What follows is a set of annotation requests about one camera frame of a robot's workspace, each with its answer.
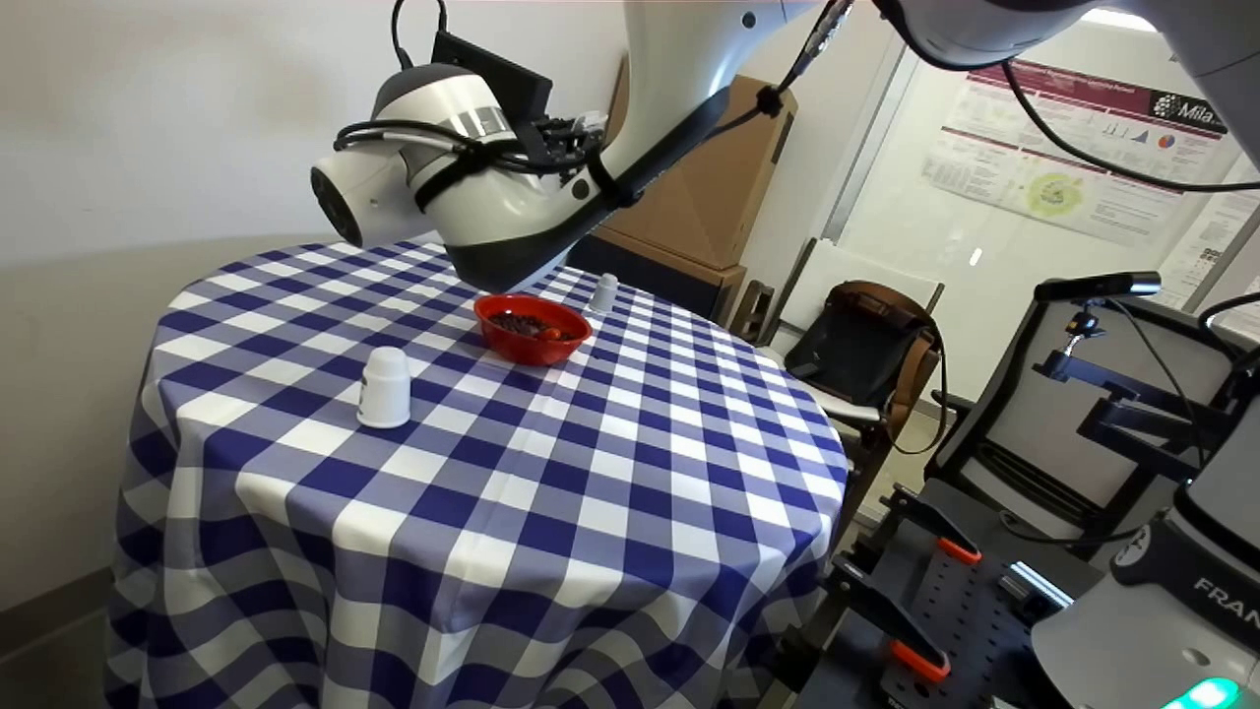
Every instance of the round table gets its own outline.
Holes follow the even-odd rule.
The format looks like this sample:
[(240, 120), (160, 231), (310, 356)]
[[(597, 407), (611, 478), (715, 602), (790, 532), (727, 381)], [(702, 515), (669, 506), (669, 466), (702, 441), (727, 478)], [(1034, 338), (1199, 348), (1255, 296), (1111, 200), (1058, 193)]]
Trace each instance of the round table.
[[(114, 704), (712, 704), (756, 675), (820, 599), (852, 468), (814, 398), (636, 288), (571, 361), (510, 368), (474, 296), (400, 239), (264, 252), (170, 302)], [(371, 348), (415, 359), (404, 431), (357, 426)]]

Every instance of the chair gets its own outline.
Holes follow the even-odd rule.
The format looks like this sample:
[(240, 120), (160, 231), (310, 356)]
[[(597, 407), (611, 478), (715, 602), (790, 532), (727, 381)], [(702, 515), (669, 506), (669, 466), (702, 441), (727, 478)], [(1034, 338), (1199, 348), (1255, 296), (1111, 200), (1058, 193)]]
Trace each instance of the chair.
[[(845, 454), (854, 457), (854, 478), (835, 523), (840, 532), (859, 515), (874, 473), (890, 457), (936, 372), (942, 336), (933, 307), (942, 290), (942, 282), (922, 282), (915, 275), (852, 260), (829, 239), (810, 239), (796, 264), (772, 330), (765, 336), (768, 356), (810, 386), (820, 411), (840, 426)], [(804, 361), (800, 342), (820, 326), (823, 313), (829, 317), (840, 342), (827, 361)]]
[[(1148, 348), (1178, 373), (1178, 386), (1199, 418), (1227, 411), (1231, 352), (1206, 338), (1190, 317), (1164, 313), (1140, 298), (1117, 298), (1117, 307), (1090, 307), (1102, 336), (1075, 342), (1075, 361), (1117, 372), (1135, 381), (1174, 395), (1169, 373)], [(1039, 368), (1068, 348), (1068, 322), (1080, 302), (1030, 302), (1006, 356), (987, 377), (976, 407), (961, 407), (961, 422), (933, 454), (924, 478), (942, 478), (1027, 523), (1034, 536), (1072, 540), (1084, 561), (1111, 561), (1123, 532), (1148, 520), (1169, 506), (1178, 479), (1156, 466), (1138, 466), (1102, 441), (1094, 431), (1113, 398), (1090, 381), (1054, 381)], [(1169, 462), (1193, 462), (1193, 444), (1174, 437), (1138, 437), (1160, 451)]]

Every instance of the bowl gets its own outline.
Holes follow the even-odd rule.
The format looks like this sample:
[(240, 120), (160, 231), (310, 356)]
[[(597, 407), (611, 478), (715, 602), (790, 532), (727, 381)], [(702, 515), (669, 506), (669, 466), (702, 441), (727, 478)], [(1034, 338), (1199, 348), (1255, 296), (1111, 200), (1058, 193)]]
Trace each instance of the bowl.
[(558, 368), (592, 338), (581, 313), (539, 296), (481, 296), (474, 317), (481, 338), (522, 368)]

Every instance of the blue and white checkered tablecloth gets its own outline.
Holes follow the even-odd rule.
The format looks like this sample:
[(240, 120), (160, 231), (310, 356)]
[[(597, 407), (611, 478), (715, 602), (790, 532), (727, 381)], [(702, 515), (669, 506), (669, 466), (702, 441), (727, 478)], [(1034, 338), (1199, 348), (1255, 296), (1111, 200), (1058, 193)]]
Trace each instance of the blue and white checkered tablecloth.
[[(353, 422), (371, 348), (418, 361), (404, 431)], [(422, 239), (182, 290), (131, 451), (110, 704), (712, 704), (810, 611), (852, 468), (800, 381), (632, 288), (509, 368)]]

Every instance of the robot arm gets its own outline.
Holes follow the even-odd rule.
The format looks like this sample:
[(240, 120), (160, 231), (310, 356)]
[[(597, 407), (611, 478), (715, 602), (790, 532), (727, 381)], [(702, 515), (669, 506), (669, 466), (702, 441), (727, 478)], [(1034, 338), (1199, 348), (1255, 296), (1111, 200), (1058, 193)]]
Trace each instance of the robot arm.
[[(626, 0), (628, 112), (622, 134), (571, 177), (531, 177), (499, 156), (510, 126), (481, 76), (408, 66), (342, 134), (310, 187), (350, 243), (396, 239), (432, 216), (457, 275), (510, 290), (632, 197), (724, 113), (727, 83), (756, 44), (814, 0)], [(1075, 22), (1094, 0), (878, 0), (900, 41), (936, 66), (983, 66)], [(1260, 156), (1260, 4), (1129, 0), (1199, 79), (1245, 149)]]

